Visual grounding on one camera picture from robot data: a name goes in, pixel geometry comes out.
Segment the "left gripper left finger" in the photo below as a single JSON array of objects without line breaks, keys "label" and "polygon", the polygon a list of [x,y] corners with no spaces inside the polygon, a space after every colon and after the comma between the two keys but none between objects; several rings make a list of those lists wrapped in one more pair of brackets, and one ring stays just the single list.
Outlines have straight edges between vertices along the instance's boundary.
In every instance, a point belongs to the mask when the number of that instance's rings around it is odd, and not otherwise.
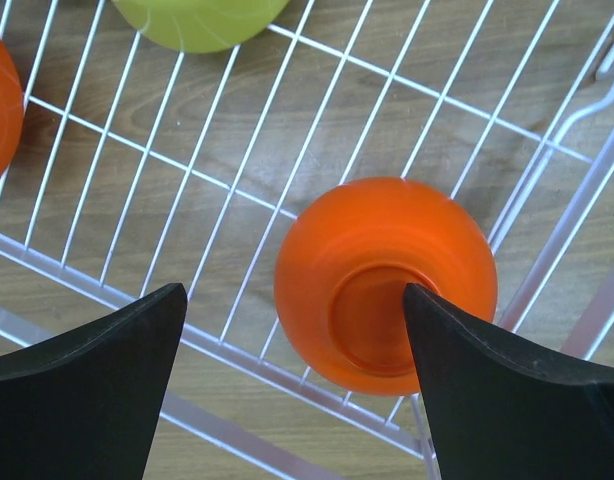
[{"label": "left gripper left finger", "polygon": [[187,310],[167,284],[0,356],[0,479],[140,479]]}]

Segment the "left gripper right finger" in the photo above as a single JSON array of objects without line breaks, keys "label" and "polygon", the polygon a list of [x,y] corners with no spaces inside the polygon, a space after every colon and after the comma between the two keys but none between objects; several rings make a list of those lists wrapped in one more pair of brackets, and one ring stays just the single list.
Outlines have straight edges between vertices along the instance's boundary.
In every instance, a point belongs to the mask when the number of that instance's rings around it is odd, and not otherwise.
[{"label": "left gripper right finger", "polygon": [[405,322],[444,479],[614,479],[614,367],[545,348],[418,284]]}]

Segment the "orange bowl front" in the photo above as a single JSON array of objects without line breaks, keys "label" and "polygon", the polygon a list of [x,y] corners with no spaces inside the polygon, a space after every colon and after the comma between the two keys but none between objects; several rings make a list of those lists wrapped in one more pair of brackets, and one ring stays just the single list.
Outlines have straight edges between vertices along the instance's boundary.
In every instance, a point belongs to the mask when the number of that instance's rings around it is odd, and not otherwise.
[{"label": "orange bowl front", "polygon": [[275,308],[293,349],[328,381],[411,395],[410,283],[485,321],[495,316],[495,260],[470,214],[426,184],[364,178],[323,194],[292,224],[276,259]]}]

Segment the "orange bowl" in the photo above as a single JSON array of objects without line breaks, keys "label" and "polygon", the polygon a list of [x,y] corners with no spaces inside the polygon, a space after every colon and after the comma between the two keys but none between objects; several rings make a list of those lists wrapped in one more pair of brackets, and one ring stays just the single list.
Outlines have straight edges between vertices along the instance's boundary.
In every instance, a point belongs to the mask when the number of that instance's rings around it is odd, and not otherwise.
[{"label": "orange bowl", "polygon": [[485,321],[495,316],[495,260],[470,214],[426,184],[364,178],[323,194],[292,224],[276,259],[275,308],[293,349],[328,381],[411,395],[410,283]]},{"label": "orange bowl", "polygon": [[24,94],[13,59],[0,39],[0,177],[17,151],[24,119]]}]

